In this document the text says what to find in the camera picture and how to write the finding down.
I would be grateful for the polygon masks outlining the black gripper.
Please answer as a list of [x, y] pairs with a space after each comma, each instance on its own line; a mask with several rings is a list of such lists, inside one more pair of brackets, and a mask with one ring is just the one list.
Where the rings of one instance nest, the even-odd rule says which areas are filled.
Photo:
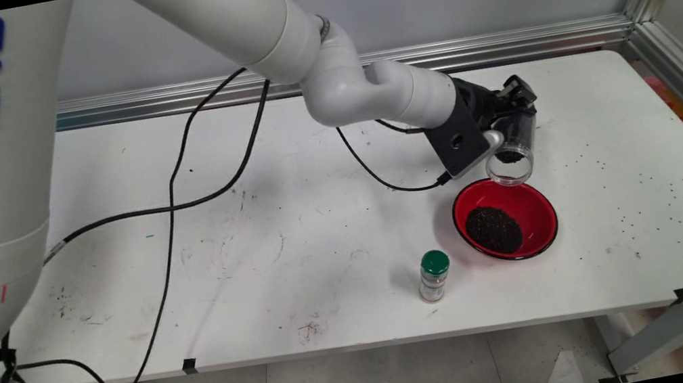
[[536, 115], [537, 95], [518, 75], [509, 77], [500, 92], [457, 77], [453, 84], [460, 126], [468, 135], [482, 133], [491, 126], [513, 125], [524, 116]]

